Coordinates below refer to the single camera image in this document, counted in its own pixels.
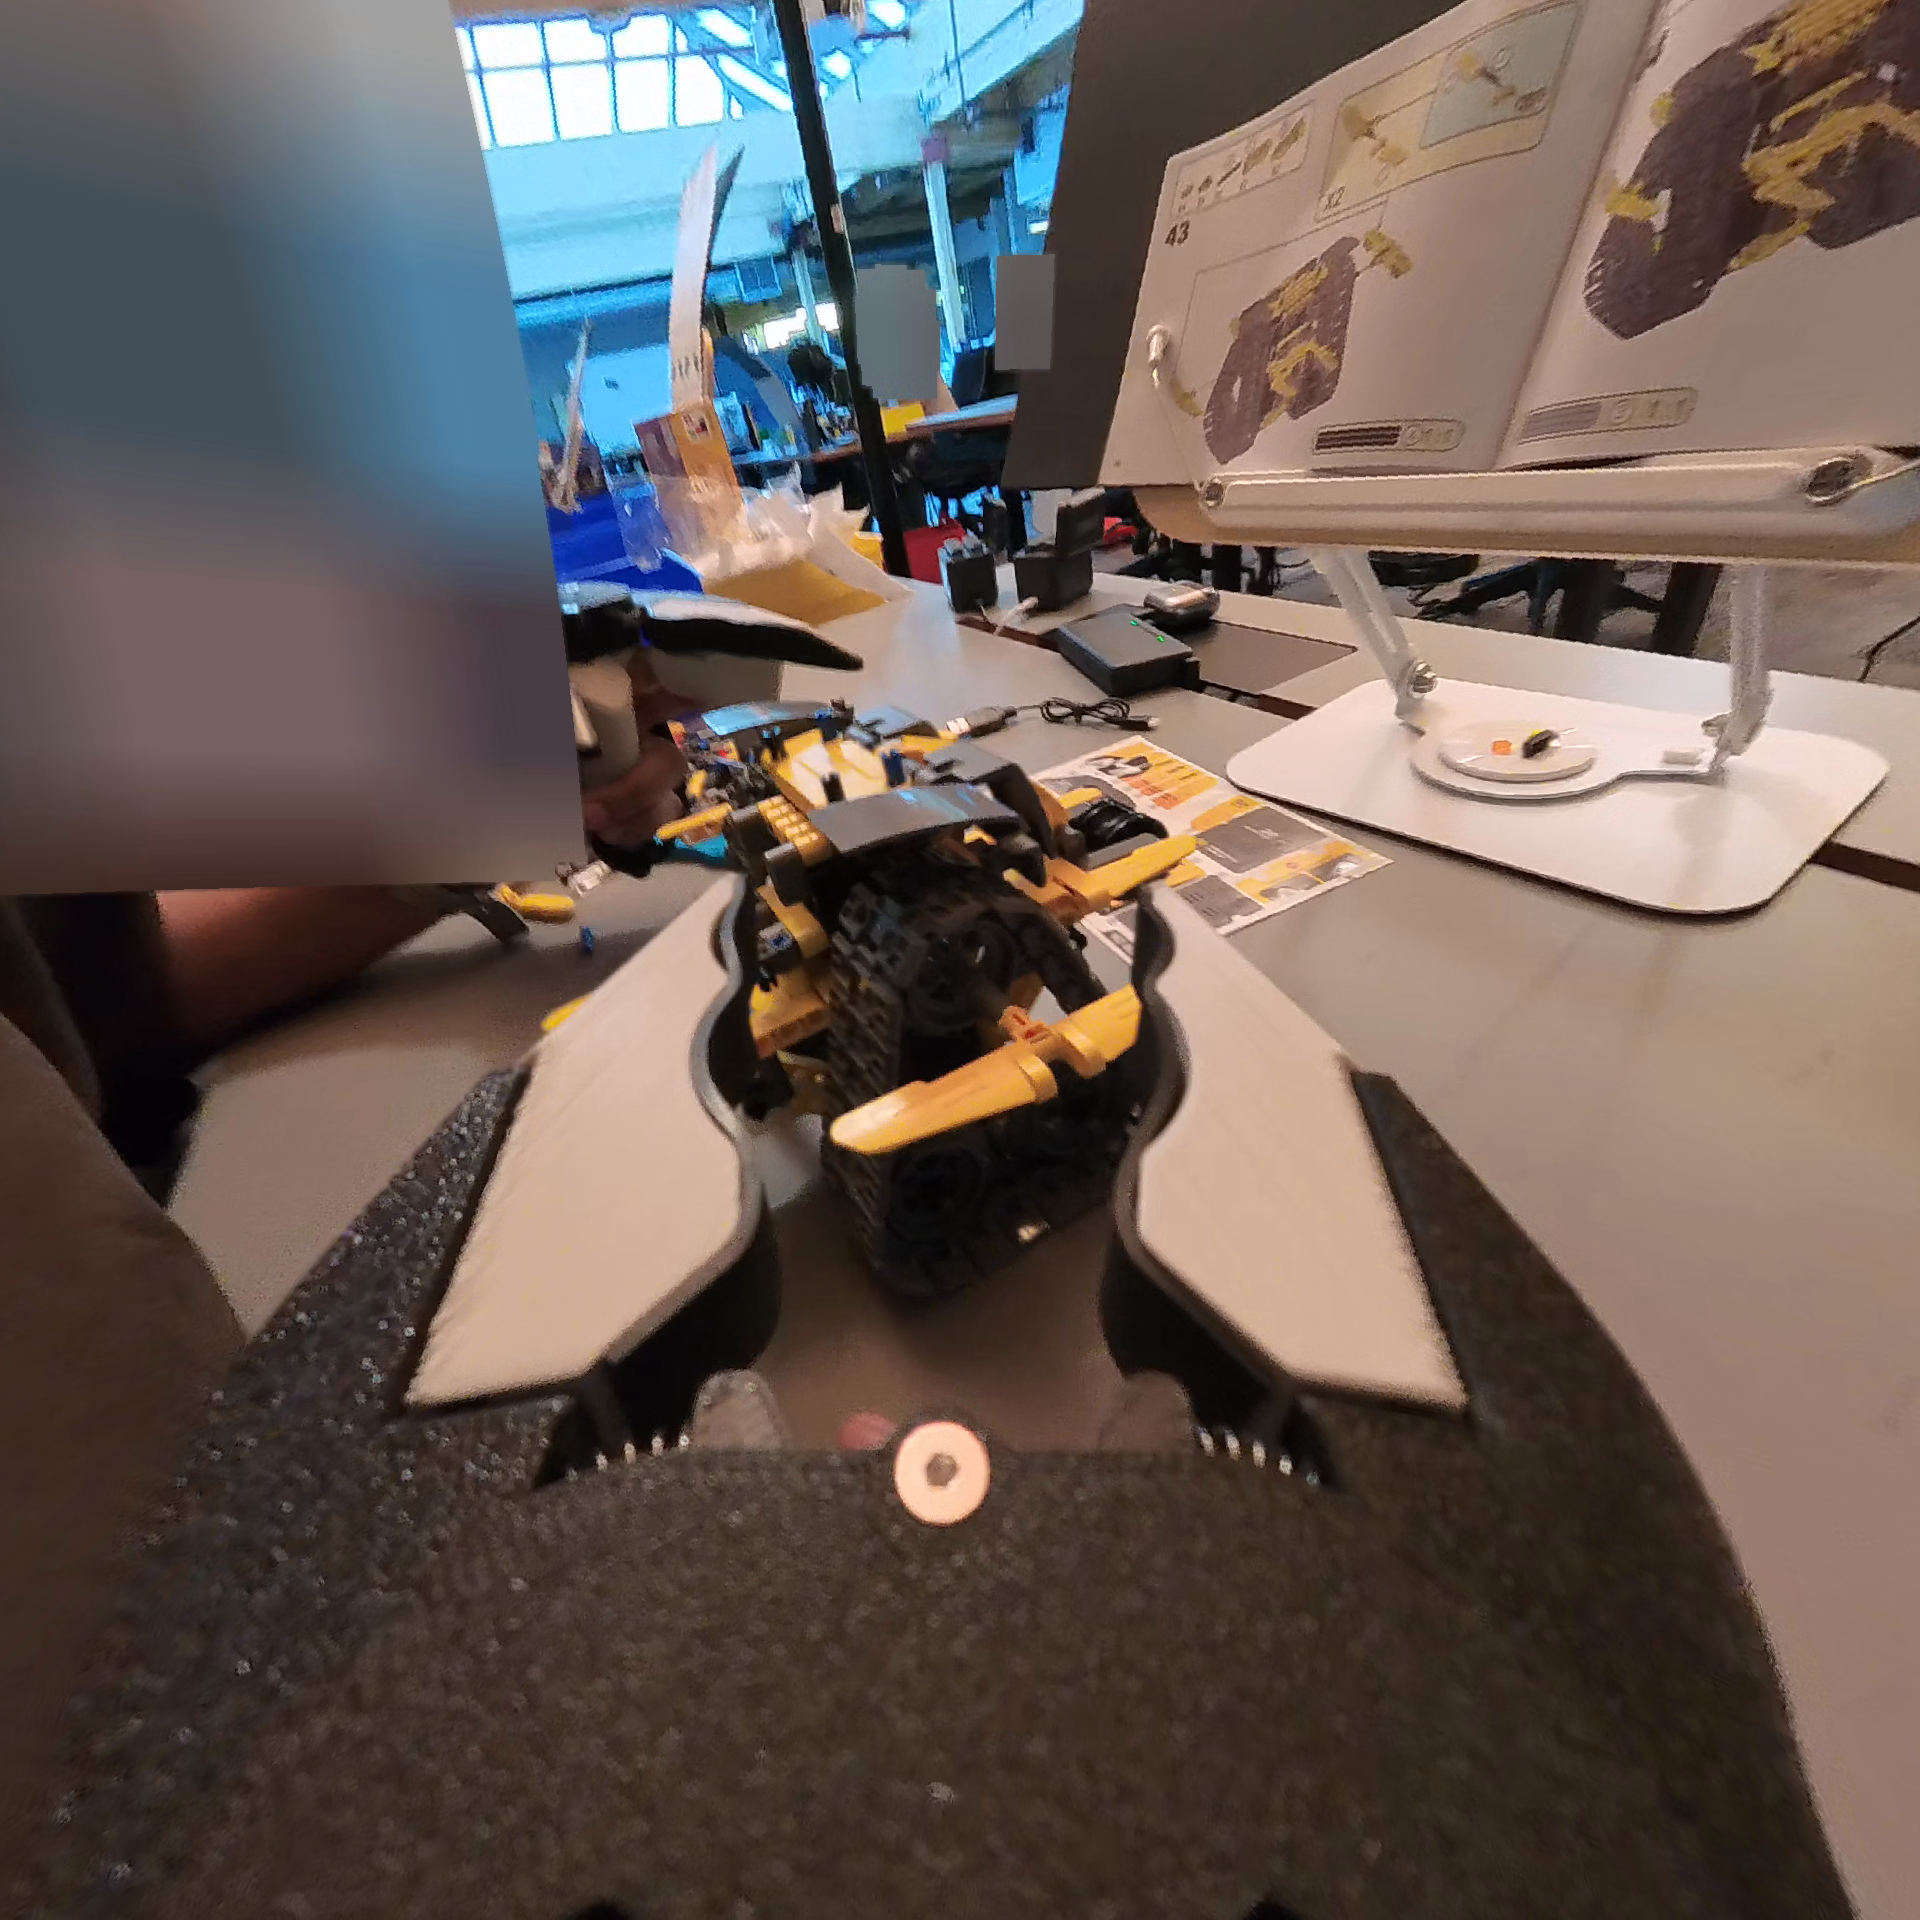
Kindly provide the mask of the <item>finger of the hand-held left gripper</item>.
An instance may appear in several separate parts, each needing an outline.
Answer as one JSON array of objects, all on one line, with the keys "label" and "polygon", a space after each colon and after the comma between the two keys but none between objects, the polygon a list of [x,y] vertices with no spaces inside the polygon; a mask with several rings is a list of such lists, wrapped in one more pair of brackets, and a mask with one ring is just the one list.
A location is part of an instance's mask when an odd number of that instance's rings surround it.
[{"label": "finger of the hand-held left gripper", "polygon": [[825,638],[792,614],[702,591],[638,591],[633,597],[643,649],[659,675],[692,672],[691,662],[754,661],[857,672],[864,655]]}]

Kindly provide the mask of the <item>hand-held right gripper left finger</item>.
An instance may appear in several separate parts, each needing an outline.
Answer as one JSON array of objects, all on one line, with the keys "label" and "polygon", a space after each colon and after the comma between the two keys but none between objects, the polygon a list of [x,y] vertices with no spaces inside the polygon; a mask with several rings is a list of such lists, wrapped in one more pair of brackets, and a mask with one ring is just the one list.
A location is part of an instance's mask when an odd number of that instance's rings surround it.
[{"label": "hand-held right gripper left finger", "polygon": [[409,1410],[574,1387],[643,1347],[664,1414],[754,1365],[780,1314],[772,1213],[736,1110],[754,901],[704,887],[534,1043],[433,1311]]}]

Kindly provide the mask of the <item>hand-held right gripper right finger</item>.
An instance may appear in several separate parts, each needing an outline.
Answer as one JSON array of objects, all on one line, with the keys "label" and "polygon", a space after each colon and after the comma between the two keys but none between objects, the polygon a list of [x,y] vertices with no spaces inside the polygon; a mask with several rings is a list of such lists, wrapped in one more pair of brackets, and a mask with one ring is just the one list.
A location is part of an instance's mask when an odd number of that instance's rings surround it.
[{"label": "hand-held right gripper right finger", "polygon": [[1118,1250],[1264,1385],[1464,1414],[1346,1051],[1166,885],[1133,986]]}]

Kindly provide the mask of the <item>yellow black tracked toy vehicle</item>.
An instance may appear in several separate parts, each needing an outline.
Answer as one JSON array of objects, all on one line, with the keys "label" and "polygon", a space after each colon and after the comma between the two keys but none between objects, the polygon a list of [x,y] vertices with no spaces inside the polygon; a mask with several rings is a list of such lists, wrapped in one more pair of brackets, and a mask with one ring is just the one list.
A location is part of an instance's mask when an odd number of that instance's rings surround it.
[{"label": "yellow black tracked toy vehicle", "polygon": [[914,1299],[1081,1213],[1140,1094],[1131,986],[1084,925],[1196,853],[1102,761],[1045,784],[987,751],[1005,711],[736,703],[683,734],[689,809],[744,878],[728,952],[750,995],[728,1097],[824,1117],[824,1174],[874,1274]]}]

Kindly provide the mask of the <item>person's left forearm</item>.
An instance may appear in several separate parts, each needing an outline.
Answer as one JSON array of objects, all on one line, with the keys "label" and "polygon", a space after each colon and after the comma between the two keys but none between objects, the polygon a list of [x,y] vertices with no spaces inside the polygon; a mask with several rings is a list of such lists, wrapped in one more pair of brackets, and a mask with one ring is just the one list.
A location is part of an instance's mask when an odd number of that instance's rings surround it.
[{"label": "person's left forearm", "polygon": [[193,1061],[341,986],[449,914],[358,885],[162,890],[155,905],[170,1014]]}]

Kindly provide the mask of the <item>person's left hand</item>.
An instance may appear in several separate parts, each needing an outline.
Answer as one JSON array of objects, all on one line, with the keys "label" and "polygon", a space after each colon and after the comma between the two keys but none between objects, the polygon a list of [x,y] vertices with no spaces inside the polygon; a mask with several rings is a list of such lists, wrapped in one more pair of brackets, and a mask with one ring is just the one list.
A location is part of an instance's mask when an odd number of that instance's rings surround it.
[{"label": "person's left hand", "polygon": [[582,825],[594,842],[643,847],[683,813],[689,761],[669,727],[691,707],[666,693],[636,699],[636,759],[626,771],[582,792]]}]

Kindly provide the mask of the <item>yellow plastic bin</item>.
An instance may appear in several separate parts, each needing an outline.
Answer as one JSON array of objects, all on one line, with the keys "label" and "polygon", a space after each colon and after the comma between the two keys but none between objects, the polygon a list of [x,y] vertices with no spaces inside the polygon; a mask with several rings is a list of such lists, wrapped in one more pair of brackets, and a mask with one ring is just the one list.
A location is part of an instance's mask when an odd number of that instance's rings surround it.
[{"label": "yellow plastic bin", "polygon": [[756,566],[730,577],[707,581],[704,586],[713,597],[768,614],[792,617],[812,629],[883,606],[881,591],[849,583],[817,560],[786,560],[772,566]]}]

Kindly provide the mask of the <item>white plastic bag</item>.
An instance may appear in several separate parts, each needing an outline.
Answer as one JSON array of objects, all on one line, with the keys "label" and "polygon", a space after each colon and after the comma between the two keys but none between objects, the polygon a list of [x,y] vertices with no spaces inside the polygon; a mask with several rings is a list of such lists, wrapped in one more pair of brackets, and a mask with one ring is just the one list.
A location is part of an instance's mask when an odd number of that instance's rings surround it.
[{"label": "white plastic bag", "polygon": [[838,577],[881,591],[883,602],[908,597],[908,583],[860,549],[857,515],[835,496],[805,496],[788,475],[772,486],[740,486],[721,469],[667,475],[636,469],[613,475],[608,490],[632,515],[632,555],[667,551],[696,568],[702,585],[786,560],[817,560]]}]

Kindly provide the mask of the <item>brown top office desk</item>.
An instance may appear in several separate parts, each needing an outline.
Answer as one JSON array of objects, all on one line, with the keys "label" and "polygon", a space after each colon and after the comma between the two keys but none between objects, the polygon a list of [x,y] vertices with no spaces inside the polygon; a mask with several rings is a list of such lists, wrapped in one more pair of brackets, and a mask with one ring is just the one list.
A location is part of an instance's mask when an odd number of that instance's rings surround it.
[{"label": "brown top office desk", "polygon": [[888,426],[898,504],[910,498],[957,504],[965,496],[989,493],[1002,499],[989,512],[989,529],[1005,535],[1005,552],[1017,552],[1028,538],[1028,520],[1025,490],[1005,480],[1016,418],[1017,395],[1005,392]]}]

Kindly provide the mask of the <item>instruction booklet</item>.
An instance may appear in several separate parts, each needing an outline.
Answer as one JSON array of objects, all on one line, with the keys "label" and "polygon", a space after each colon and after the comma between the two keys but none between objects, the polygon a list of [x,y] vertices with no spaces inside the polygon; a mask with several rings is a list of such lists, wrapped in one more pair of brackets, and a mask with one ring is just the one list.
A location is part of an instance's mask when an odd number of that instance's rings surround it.
[{"label": "instruction booklet", "polygon": [[1193,853],[1163,878],[1213,929],[1236,933],[1390,864],[1353,839],[1242,792],[1222,775],[1126,736],[1061,761],[1038,784],[1081,787],[1140,810]]}]

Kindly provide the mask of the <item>black box device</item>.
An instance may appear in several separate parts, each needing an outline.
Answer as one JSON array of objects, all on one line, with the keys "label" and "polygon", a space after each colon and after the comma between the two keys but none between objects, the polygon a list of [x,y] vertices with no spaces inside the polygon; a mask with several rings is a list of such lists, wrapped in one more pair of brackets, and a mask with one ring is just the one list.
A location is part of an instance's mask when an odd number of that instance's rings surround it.
[{"label": "black box device", "polygon": [[1193,646],[1155,623],[1140,607],[1104,607],[1068,619],[1051,635],[1053,650],[1104,695],[1133,699],[1160,688],[1201,688]]}]

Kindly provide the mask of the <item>white stand base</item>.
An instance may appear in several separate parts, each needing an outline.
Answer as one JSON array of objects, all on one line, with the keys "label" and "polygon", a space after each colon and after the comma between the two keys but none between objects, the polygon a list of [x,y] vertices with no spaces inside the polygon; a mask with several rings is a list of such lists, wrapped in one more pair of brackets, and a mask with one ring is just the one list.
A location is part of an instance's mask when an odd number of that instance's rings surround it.
[{"label": "white stand base", "polygon": [[[1773,897],[1882,785],[1836,736],[1769,727],[1772,570],[1914,565],[1915,456],[1868,445],[1510,471],[1228,472],[1133,490],[1185,538],[1299,546],[1376,675],[1233,761],[1250,792],[1677,917]],[[1733,561],[1723,711],[1693,717],[1440,675],[1392,614],[1372,549]],[[1497,728],[1558,728],[1492,761]]]}]

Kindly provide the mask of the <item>dark grey panel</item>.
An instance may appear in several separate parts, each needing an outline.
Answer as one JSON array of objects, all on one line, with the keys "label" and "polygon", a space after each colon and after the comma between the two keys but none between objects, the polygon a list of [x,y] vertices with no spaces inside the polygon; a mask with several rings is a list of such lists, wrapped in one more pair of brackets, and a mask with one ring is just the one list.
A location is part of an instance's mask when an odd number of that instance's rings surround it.
[{"label": "dark grey panel", "polygon": [[1005,472],[1084,489],[1114,422],[1169,158],[1245,122],[1446,1],[1088,1],[1048,227],[1050,367],[1022,371]]}]

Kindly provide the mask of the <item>open instruction manual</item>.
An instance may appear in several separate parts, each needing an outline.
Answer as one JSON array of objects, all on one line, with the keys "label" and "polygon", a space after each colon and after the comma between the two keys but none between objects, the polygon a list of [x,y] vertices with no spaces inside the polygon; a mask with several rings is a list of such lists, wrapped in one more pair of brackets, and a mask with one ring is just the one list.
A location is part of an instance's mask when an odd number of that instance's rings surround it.
[{"label": "open instruction manual", "polygon": [[1099,475],[1915,442],[1917,5],[1461,5],[1169,161]]}]

